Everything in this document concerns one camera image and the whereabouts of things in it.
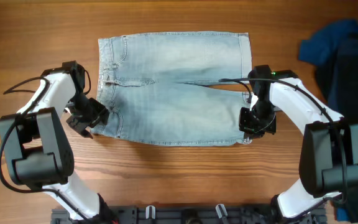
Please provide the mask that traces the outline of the light blue denim shorts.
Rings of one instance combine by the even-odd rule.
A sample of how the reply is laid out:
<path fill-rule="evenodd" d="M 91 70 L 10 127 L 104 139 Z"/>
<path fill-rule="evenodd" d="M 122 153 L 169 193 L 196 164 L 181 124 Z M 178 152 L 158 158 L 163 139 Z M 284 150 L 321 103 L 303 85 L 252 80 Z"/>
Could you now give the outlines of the light blue denim shorts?
<path fill-rule="evenodd" d="M 248 76 L 248 34 L 152 32 L 98 45 L 97 99 L 109 117 L 92 133 L 160 146 L 244 143 L 238 121 L 248 94 L 217 85 Z"/>

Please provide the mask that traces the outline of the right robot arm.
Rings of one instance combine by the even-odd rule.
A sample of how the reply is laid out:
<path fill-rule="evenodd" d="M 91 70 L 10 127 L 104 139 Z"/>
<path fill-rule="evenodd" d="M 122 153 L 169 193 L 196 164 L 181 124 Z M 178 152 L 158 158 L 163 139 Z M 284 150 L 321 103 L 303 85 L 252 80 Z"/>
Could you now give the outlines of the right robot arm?
<path fill-rule="evenodd" d="M 302 217 L 328 200 L 344 203 L 350 189 L 358 188 L 358 123 L 319 101 L 291 70 L 259 65 L 239 82 L 250 83 L 247 90 L 255 100 L 239 116 L 245 141 L 275 134 L 276 108 L 303 135 L 299 179 L 272 200 L 280 219 Z"/>

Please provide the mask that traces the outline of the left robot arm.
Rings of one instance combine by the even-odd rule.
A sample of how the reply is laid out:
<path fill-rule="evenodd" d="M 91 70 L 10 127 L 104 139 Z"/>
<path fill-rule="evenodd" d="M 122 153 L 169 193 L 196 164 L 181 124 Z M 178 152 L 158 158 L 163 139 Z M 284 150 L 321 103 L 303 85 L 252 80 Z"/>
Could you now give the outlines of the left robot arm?
<path fill-rule="evenodd" d="M 117 223 L 117 215 L 100 194 L 74 171 L 73 151 L 60 121 L 84 138 L 88 128 L 106 124 L 108 109 L 87 98 L 87 70 L 76 61 L 44 70 L 32 98 L 19 111 L 0 118 L 0 181 L 21 194 L 45 193 L 69 214 L 72 223 Z"/>

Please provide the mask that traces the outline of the blue shirt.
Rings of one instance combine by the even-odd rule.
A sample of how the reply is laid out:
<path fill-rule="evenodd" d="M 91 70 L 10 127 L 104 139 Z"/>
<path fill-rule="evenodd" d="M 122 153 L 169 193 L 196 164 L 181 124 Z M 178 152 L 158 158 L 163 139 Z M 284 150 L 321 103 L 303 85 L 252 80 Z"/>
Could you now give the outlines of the blue shirt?
<path fill-rule="evenodd" d="M 345 39 L 349 34 L 353 33 L 358 34 L 358 22 L 356 20 L 346 19 L 333 22 L 315 32 L 309 39 L 302 40 L 298 58 L 316 67 L 317 62 L 321 60 L 329 50 L 337 47 L 342 39 Z M 345 215 L 338 216 L 337 220 L 349 221 L 344 205 L 342 210 L 345 212 Z"/>

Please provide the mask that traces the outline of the right white rail clip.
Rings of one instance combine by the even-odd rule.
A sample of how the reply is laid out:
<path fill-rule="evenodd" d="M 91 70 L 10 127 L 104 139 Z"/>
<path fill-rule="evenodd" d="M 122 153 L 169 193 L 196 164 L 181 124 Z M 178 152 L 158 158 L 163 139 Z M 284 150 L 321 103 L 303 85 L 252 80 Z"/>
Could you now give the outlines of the right white rail clip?
<path fill-rule="evenodd" d="M 224 204 L 222 204 L 222 203 L 217 204 L 215 209 L 216 209 L 216 213 L 217 213 L 219 219 L 228 217 L 228 213 L 227 213 L 227 210 L 226 210 Z"/>

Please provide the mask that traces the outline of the white rail clip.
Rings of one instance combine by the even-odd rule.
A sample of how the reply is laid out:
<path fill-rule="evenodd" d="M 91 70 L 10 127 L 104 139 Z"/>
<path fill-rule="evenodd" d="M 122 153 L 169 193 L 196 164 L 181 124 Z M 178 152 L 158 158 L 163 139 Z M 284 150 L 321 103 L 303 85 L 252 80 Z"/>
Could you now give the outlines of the white rail clip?
<path fill-rule="evenodd" d="M 224 204 L 222 204 L 222 203 L 217 204 L 215 209 L 216 209 L 216 213 L 217 213 L 219 219 L 228 217 L 228 213 L 227 213 L 227 210 L 226 210 Z"/>
<path fill-rule="evenodd" d="M 156 219 L 156 208 L 153 205 L 149 205 L 145 209 L 145 219 L 155 220 Z"/>

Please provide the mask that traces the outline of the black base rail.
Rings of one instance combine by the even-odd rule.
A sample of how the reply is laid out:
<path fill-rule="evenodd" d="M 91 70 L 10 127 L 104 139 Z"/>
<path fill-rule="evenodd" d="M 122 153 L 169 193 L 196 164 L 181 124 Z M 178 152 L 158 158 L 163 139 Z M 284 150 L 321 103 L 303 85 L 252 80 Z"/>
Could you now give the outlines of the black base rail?
<path fill-rule="evenodd" d="M 228 217 L 219 219 L 215 207 L 165 207 L 156 208 L 156 219 L 145 219 L 145 208 L 138 207 L 111 207 L 116 215 L 116 223 L 123 224 L 262 224 L 262 223 L 285 223 L 278 219 L 276 212 L 268 204 L 253 204 L 236 207 L 225 206 Z"/>

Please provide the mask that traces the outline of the left white rail clip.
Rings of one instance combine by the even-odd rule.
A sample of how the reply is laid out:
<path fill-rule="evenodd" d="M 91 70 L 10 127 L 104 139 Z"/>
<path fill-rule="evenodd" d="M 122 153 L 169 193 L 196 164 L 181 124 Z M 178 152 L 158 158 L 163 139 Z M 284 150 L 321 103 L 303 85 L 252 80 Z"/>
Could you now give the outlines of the left white rail clip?
<path fill-rule="evenodd" d="M 149 205 L 145 209 L 145 219 L 155 220 L 156 219 L 156 208 L 153 205 Z"/>

